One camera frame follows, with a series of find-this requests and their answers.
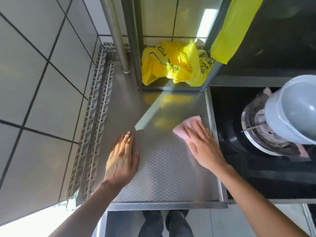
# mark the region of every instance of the hand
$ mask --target hand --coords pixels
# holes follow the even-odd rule
[[[200,165],[214,173],[218,167],[227,164],[223,154],[210,131],[204,127],[201,121],[194,120],[192,126],[194,131],[190,127],[184,127],[192,139],[192,141],[186,140],[186,143]]]
[[[139,152],[132,157],[134,137],[130,131],[120,136],[114,144],[106,165],[104,182],[121,191],[134,177],[139,162]]]

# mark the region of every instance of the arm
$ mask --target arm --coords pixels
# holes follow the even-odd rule
[[[139,153],[132,157],[133,139],[130,132],[121,135],[107,161],[104,181],[50,237],[91,237],[106,208],[137,172]]]
[[[186,141],[194,157],[223,182],[259,237],[308,236],[270,201],[247,183],[226,163],[219,146],[202,122],[193,122],[194,130],[185,127],[192,141]]]

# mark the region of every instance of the hanging yellow plastic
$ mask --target hanging yellow plastic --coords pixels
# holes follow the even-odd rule
[[[222,30],[211,47],[211,57],[227,64],[239,48],[263,0],[232,0]]]
[[[162,41],[156,47],[148,47],[142,55],[142,76],[148,86],[160,77],[173,79],[174,83],[186,82],[192,87],[201,86],[215,61],[204,50],[198,50],[191,40],[189,44]]]

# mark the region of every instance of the black glass stovetop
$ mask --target black glass stovetop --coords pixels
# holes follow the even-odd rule
[[[316,146],[311,161],[297,162],[257,149],[241,133],[243,109],[262,87],[211,87],[219,145],[226,161],[268,199],[316,198]],[[272,92],[278,88],[271,87]]]

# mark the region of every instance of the pink sponge cloth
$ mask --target pink sponge cloth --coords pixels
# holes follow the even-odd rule
[[[181,124],[177,125],[172,131],[178,135],[179,137],[181,137],[184,140],[190,140],[192,141],[192,139],[190,138],[190,136],[188,136],[188,134],[186,133],[184,127],[188,126],[190,127],[192,130],[192,121],[197,120],[197,121],[201,121],[201,117],[200,116],[192,116],[189,119],[186,119],[184,122],[182,122]]]

